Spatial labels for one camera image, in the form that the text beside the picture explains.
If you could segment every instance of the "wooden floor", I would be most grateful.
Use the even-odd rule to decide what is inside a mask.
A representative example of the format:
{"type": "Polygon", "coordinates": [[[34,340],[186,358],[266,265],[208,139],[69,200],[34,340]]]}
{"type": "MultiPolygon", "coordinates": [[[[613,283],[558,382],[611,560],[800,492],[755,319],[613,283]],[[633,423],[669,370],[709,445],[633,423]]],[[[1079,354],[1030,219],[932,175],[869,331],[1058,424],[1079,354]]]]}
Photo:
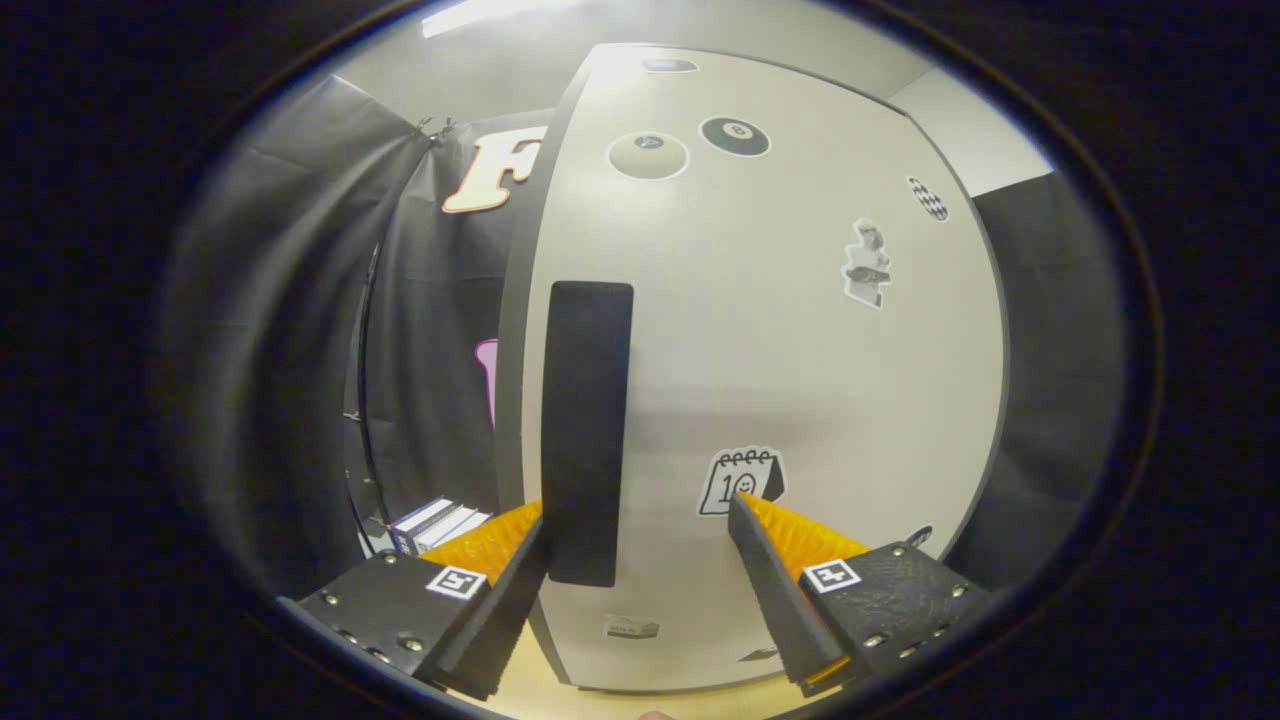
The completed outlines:
{"type": "Polygon", "coordinates": [[[520,720],[637,720],[654,710],[676,720],[756,720],[794,710],[831,692],[835,689],[806,701],[782,674],[727,688],[668,694],[580,691],[556,679],[526,623],[498,693],[476,705],[520,720]]]}

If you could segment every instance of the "black handle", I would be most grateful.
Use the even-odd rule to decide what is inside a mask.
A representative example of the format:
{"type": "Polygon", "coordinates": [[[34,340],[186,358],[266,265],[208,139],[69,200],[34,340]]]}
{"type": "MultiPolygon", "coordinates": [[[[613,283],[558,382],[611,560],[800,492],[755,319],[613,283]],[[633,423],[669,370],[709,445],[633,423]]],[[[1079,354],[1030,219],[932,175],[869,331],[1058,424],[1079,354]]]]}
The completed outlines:
{"type": "Polygon", "coordinates": [[[543,366],[543,518],[558,583],[613,587],[634,290],[552,286],[543,366]]]}

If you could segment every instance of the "calendar sticker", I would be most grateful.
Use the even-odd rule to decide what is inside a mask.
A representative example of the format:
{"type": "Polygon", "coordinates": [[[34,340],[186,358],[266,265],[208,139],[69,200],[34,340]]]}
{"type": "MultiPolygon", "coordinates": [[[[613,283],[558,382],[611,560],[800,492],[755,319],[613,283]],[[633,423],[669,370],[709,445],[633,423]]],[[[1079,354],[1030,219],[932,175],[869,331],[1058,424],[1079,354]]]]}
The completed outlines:
{"type": "Polygon", "coordinates": [[[728,515],[730,500],[737,492],[771,502],[782,497],[786,492],[786,480],[782,474],[782,456],[777,450],[749,446],[722,450],[713,455],[698,503],[698,515],[703,518],[728,515]]]}

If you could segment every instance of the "pink object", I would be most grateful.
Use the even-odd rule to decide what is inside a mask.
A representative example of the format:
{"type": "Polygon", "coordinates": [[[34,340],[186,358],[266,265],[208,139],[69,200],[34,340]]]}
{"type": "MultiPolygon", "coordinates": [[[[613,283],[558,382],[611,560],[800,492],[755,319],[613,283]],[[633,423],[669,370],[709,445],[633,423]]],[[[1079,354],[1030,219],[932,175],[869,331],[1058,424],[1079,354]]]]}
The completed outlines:
{"type": "Polygon", "coordinates": [[[476,360],[484,365],[485,380],[489,383],[489,427],[497,428],[494,414],[494,384],[498,382],[498,341],[486,340],[476,346],[476,360]]]}

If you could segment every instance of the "stack of books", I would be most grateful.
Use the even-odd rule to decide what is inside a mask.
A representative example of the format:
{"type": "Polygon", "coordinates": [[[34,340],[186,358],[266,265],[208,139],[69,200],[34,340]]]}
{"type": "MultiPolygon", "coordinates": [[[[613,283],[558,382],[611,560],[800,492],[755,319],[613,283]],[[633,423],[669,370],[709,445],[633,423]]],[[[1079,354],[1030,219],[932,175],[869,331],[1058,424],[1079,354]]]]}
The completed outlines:
{"type": "Polygon", "coordinates": [[[392,542],[401,552],[421,555],[480,527],[490,516],[490,512],[438,497],[397,520],[392,525],[392,542]]]}

